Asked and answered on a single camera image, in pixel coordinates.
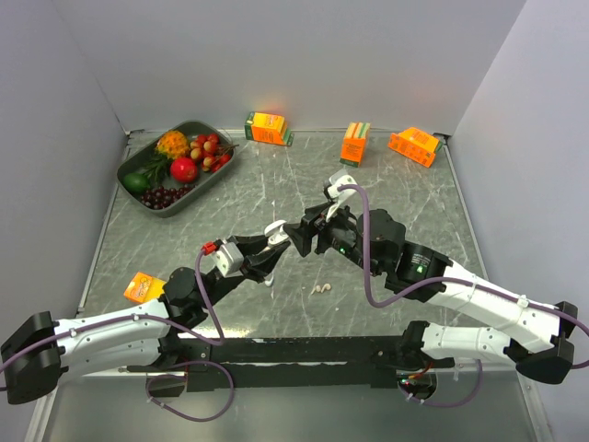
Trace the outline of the white earbud charging case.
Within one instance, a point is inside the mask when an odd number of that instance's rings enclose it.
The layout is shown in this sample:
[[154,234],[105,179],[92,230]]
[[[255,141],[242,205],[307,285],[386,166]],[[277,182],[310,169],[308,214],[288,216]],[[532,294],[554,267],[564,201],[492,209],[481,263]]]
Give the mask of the white earbud charging case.
[[275,247],[289,239],[289,236],[284,231],[285,224],[285,220],[277,220],[265,227],[264,236],[268,240],[269,247]]

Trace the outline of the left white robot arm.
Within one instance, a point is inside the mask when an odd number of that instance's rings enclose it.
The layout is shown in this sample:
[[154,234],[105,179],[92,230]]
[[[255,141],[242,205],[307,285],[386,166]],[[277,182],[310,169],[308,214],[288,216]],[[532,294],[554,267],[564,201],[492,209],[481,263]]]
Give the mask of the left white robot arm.
[[9,404],[36,401],[70,378],[118,366],[170,370],[182,357],[179,334],[193,333],[211,320],[219,346],[225,334],[214,306],[246,280],[262,283],[290,245],[277,237],[231,237],[202,246],[198,258],[210,256],[214,267],[176,269],[157,298],[135,307],[94,317],[56,320],[48,311],[35,313],[1,346],[1,391]]

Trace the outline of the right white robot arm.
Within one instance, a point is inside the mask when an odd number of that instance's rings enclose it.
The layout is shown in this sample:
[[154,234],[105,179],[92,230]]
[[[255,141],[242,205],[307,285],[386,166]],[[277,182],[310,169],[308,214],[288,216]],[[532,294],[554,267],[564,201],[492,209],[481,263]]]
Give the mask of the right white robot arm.
[[477,327],[411,323],[401,345],[403,359],[423,366],[446,358],[478,359],[514,367],[545,384],[560,384],[573,368],[576,308],[537,303],[493,285],[442,253],[407,241],[406,228],[384,209],[353,215],[325,204],[309,208],[283,232],[301,256],[328,249],[384,275],[398,299],[449,308],[479,322]]

